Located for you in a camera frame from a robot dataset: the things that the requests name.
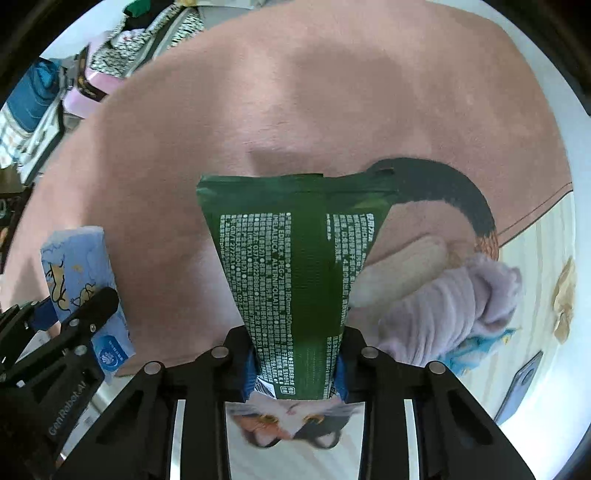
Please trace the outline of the blue bear tissue pack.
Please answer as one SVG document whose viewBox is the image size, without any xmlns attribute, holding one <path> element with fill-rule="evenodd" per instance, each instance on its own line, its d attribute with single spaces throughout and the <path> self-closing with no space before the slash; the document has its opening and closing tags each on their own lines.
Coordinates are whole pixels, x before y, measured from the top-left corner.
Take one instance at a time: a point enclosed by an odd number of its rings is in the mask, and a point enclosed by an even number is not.
<svg viewBox="0 0 591 480">
<path fill-rule="evenodd" d="M 53 232 L 40 249 L 49 296 L 60 322 L 104 287 L 116 287 L 104 229 L 84 226 Z M 110 382 L 135 355 L 121 308 L 92 335 L 92 348 Z"/>
</svg>

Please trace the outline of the lilac fuzzy sock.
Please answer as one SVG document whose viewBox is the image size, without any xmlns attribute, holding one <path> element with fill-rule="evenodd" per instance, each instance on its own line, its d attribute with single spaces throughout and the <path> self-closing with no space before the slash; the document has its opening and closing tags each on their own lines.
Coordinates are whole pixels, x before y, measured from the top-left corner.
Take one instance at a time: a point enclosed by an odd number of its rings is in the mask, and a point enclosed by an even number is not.
<svg viewBox="0 0 591 480">
<path fill-rule="evenodd" d="M 394 360 L 424 366 L 469 338 L 499 336 L 521 295 L 519 269 L 427 235 L 363 268 L 346 323 Z"/>
</svg>

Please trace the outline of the green wet wipes pack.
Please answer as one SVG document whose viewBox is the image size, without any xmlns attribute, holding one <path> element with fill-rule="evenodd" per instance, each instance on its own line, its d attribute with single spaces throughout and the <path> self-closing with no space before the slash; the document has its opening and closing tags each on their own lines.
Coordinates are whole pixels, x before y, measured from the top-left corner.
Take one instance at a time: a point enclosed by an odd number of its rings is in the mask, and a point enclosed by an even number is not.
<svg viewBox="0 0 591 480">
<path fill-rule="evenodd" d="M 332 394 L 349 294 L 396 197 L 389 172 L 199 180 L 197 202 L 274 397 Z"/>
</svg>

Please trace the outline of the grey smartphone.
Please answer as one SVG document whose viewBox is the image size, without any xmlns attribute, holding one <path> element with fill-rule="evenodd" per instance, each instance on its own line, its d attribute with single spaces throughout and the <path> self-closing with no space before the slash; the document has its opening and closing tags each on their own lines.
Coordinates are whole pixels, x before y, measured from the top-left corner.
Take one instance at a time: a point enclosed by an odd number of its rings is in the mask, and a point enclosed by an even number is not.
<svg viewBox="0 0 591 480">
<path fill-rule="evenodd" d="M 517 412 L 536 376 L 543 356 L 544 352 L 542 350 L 538 351 L 515 373 L 503 402 L 494 417 L 497 425 L 502 425 Z"/>
</svg>

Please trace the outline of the pink suitcase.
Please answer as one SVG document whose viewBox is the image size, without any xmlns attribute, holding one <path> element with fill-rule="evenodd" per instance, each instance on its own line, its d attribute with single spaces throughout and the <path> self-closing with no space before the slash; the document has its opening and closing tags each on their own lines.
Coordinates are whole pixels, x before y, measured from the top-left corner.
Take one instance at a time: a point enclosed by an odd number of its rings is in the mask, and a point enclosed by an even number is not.
<svg viewBox="0 0 591 480">
<path fill-rule="evenodd" d="M 79 53 L 63 60 L 66 91 L 62 97 L 64 111 L 81 119 L 87 118 L 123 80 L 93 70 L 91 57 L 105 42 L 106 33 L 92 39 Z"/>
</svg>

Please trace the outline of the black white patterned clothes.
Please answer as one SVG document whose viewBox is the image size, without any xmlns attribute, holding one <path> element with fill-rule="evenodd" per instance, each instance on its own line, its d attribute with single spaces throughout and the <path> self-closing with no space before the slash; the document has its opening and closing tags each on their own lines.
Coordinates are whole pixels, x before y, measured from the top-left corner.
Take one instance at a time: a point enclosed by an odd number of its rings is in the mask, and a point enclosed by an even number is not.
<svg viewBox="0 0 591 480">
<path fill-rule="evenodd" d="M 197 8 L 177 1 L 132 1 L 123 19 L 90 55 L 92 70 L 128 78 L 143 65 L 204 31 Z"/>
</svg>

